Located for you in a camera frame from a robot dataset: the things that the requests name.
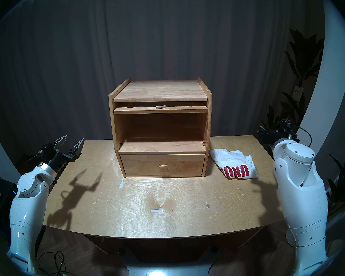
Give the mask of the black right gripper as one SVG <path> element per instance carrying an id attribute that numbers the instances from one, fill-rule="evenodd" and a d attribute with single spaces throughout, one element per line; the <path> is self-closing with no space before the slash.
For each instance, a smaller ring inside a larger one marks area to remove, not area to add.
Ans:
<path id="1" fill-rule="evenodd" d="M 258 127 L 257 139 L 259 141 L 263 139 L 263 144 L 267 145 L 274 145 L 277 141 L 282 139 L 290 139 L 299 143 L 297 134 L 289 129 L 266 130 L 264 127 Z"/>

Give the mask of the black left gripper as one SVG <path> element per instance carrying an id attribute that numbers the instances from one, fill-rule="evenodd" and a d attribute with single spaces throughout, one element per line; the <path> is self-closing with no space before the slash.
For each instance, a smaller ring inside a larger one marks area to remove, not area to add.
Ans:
<path id="1" fill-rule="evenodd" d="M 53 170 L 61 170 L 63 166 L 68 162 L 76 161 L 81 155 L 82 148 L 84 146 L 85 139 L 81 139 L 70 151 L 69 154 L 61 152 L 59 149 L 64 145 L 68 138 L 68 135 L 62 136 L 53 142 L 54 149 L 50 154 L 48 166 Z"/>

